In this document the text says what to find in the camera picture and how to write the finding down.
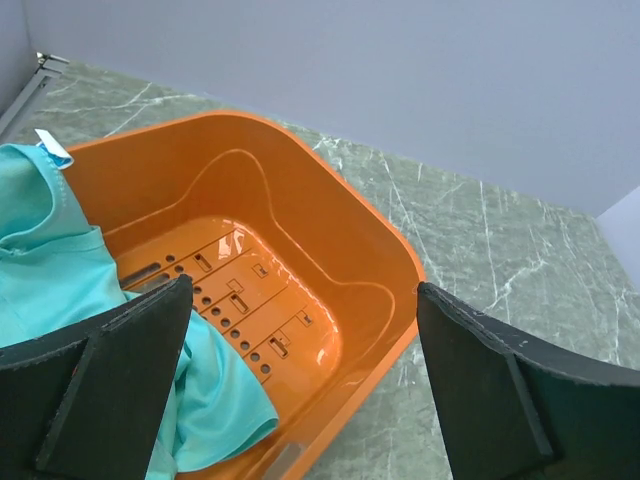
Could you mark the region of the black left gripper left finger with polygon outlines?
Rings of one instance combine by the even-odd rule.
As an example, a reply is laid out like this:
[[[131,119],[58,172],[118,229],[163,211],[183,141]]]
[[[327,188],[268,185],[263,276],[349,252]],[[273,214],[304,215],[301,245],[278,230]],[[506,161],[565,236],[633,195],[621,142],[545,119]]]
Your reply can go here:
[[[2,348],[2,478],[144,478],[192,300],[192,281],[180,275]]]

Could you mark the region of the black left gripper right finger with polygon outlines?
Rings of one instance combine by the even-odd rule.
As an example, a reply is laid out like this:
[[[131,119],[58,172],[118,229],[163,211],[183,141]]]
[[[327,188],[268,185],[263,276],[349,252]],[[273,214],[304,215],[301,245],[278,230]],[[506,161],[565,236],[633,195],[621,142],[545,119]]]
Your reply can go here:
[[[639,373],[544,341],[430,282],[417,323],[456,479],[636,479]]]

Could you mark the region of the teal t shirt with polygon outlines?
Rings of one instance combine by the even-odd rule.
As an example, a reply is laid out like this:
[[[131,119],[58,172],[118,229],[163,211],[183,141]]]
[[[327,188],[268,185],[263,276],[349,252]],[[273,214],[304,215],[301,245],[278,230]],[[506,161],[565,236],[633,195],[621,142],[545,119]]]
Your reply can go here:
[[[1,343],[13,345],[135,299],[121,289],[99,227],[44,144],[1,147]],[[199,314],[190,316],[146,471],[173,479],[230,460],[279,416],[256,376]]]

